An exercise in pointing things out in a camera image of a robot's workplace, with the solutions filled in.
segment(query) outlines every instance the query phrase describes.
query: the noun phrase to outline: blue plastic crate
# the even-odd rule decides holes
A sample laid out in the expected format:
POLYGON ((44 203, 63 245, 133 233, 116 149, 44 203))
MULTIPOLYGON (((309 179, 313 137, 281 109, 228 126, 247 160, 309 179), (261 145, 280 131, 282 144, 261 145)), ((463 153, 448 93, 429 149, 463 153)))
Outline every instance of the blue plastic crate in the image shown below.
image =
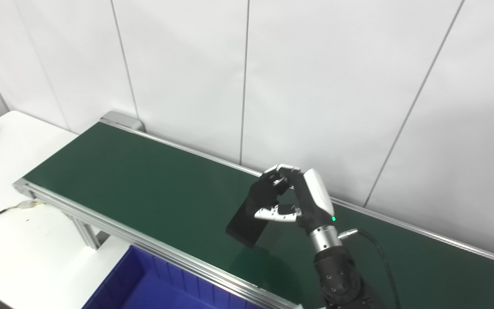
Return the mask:
POLYGON ((129 247, 83 309, 260 309, 143 250, 129 247))

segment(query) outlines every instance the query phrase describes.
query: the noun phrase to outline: white table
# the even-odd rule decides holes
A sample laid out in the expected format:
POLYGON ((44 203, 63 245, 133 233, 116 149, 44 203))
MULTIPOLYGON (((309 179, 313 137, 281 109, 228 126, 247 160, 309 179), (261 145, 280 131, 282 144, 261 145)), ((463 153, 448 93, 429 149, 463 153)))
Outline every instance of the white table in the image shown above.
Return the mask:
MULTIPOLYGON (((0 210, 26 200, 12 183, 75 138, 19 112, 0 117, 0 210)), ((129 244, 109 237, 86 247, 76 227, 49 205, 0 215, 0 301, 13 309, 79 309, 129 244)))

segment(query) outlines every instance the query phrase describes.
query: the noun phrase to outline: green conveyor belt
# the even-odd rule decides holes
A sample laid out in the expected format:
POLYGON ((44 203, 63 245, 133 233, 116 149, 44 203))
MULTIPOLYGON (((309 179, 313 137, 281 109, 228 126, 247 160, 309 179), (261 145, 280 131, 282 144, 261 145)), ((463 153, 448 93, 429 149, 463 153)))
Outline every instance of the green conveyor belt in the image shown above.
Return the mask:
MULTIPOLYGON (((294 303, 323 305, 313 248, 294 224, 270 222, 254 249, 225 234, 255 176, 97 123, 24 176, 294 303)), ((494 309, 494 261, 335 205, 337 230, 362 228, 386 252, 404 309, 494 309)), ((360 236, 344 241, 388 309, 383 263, 360 236)))

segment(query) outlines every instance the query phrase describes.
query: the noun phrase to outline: silver joint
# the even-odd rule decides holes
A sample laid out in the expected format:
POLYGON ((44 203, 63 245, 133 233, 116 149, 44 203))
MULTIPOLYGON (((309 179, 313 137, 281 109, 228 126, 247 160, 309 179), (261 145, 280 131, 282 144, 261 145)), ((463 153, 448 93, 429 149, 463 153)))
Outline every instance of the silver joint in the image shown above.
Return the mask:
POLYGON ((340 240, 345 240, 346 238, 352 236, 355 233, 357 233, 357 229, 351 229, 351 230, 343 231, 342 233, 339 234, 338 238, 340 240))
POLYGON ((318 227, 310 233, 310 239, 316 252, 323 251, 327 248, 342 246, 338 237, 338 232, 333 225, 318 227))

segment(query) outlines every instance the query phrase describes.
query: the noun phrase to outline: robotic arm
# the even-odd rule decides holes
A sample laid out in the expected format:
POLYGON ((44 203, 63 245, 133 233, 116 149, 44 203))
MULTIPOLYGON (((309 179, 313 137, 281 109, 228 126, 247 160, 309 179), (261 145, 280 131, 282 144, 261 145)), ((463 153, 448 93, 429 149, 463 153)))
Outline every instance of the robotic arm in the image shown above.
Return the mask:
MULTIPOLYGON (((316 251, 313 264, 327 309, 383 308, 355 269, 351 256, 339 239, 332 224, 333 205, 316 170, 302 173, 299 168, 280 164, 268 169, 252 184, 247 199, 226 229, 231 236, 246 243, 239 235, 241 232, 237 231, 235 222, 238 215, 247 215, 245 220, 296 222, 306 231, 316 251), (289 188, 294 188, 298 203, 280 205, 277 197, 289 188)), ((258 226, 259 233, 262 233, 265 223, 258 226)), ((257 238, 251 238, 250 246, 257 238)))

